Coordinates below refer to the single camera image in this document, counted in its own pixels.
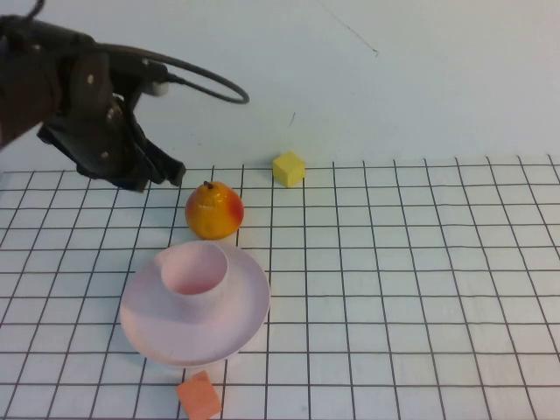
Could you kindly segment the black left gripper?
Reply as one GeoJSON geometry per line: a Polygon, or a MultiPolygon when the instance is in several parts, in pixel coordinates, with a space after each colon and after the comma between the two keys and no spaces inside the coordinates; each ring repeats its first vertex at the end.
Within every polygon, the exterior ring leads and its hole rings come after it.
{"type": "Polygon", "coordinates": [[[152,143],[134,117],[140,81],[113,80],[109,56],[100,52],[78,56],[64,75],[61,110],[43,123],[39,139],[91,179],[136,192],[149,181],[181,186],[185,165],[152,143]]]}

